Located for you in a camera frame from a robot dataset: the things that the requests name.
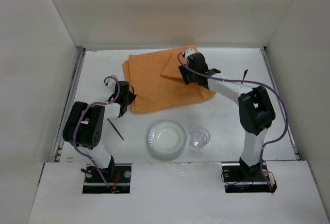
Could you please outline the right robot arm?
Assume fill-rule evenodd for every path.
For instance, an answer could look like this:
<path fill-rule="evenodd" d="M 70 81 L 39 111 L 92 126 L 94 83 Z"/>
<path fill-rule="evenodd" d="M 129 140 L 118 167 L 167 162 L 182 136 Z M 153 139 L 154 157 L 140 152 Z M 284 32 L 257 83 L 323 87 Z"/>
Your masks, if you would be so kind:
<path fill-rule="evenodd" d="M 186 85 L 196 83 L 237 104 L 240 124 L 245 131 L 239 164 L 245 175 L 262 171 L 261 152 L 275 111 L 264 86 L 249 87 L 242 80 L 227 79 L 218 69 L 209 69 L 202 53 L 188 50 L 177 55 L 179 71 Z"/>

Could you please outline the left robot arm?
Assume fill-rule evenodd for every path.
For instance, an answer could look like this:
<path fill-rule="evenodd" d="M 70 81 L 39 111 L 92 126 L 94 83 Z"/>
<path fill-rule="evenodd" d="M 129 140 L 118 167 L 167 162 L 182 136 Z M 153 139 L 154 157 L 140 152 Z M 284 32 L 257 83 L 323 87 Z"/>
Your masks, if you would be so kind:
<path fill-rule="evenodd" d="M 69 142 L 80 155 L 91 161 L 91 168 L 85 172 L 100 172 L 104 178 L 113 177 L 115 163 L 101 144 L 103 122 L 122 117 L 136 98 L 134 88 L 129 82 L 109 81 L 108 78 L 105 82 L 105 85 L 113 90 L 109 99 L 92 104 L 76 101 L 62 133 L 64 141 Z"/>

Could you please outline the orange cloth napkin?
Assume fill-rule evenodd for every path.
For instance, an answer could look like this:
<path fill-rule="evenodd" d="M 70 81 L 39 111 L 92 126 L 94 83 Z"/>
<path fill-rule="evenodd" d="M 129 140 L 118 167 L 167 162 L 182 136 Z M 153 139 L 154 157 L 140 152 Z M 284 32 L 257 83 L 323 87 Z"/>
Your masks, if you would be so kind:
<path fill-rule="evenodd" d="M 185 85 L 179 71 L 177 55 L 195 45 L 140 55 L 130 55 L 123 64 L 125 80 L 137 95 L 130 105 L 135 114 L 152 113 L 169 108 L 196 104 L 211 99 L 216 93 L 196 83 Z"/>

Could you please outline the clear plastic cup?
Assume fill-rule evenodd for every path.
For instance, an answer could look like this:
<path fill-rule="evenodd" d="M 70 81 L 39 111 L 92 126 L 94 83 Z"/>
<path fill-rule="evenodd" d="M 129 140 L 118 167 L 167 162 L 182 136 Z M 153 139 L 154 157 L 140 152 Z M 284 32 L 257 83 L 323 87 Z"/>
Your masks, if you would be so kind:
<path fill-rule="evenodd" d="M 210 141 L 210 133 L 202 127 L 194 129 L 190 137 L 190 151 L 194 154 L 203 152 L 203 148 Z"/>

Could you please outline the white paper plate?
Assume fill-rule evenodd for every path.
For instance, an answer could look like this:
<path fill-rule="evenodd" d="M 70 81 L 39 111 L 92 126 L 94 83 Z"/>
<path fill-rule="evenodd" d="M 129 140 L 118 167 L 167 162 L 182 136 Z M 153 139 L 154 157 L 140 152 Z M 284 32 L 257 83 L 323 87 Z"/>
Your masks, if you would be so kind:
<path fill-rule="evenodd" d="M 184 127 L 174 120 L 163 119 L 155 122 L 147 134 L 149 149 L 162 159 L 180 156 L 186 142 L 187 135 Z"/>

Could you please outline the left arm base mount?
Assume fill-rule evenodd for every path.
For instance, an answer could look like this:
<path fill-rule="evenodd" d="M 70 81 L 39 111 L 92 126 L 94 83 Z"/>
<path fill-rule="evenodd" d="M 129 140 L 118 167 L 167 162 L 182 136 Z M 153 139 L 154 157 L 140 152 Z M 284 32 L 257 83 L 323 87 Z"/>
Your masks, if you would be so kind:
<path fill-rule="evenodd" d="M 81 172 L 85 174 L 83 194 L 129 194 L 131 180 L 131 164 L 116 164 L 114 174 L 103 172 L 109 187 L 106 186 L 96 168 L 88 164 Z"/>

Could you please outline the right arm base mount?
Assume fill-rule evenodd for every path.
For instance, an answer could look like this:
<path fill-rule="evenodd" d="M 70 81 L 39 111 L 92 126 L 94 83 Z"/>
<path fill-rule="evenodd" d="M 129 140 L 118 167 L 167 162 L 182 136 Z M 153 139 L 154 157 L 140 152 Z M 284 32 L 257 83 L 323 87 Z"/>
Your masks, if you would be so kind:
<path fill-rule="evenodd" d="M 222 164 L 221 179 L 226 193 L 275 193 L 277 182 L 274 174 L 263 164 L 262 171 L 248 174 L 239 163 Z"/>

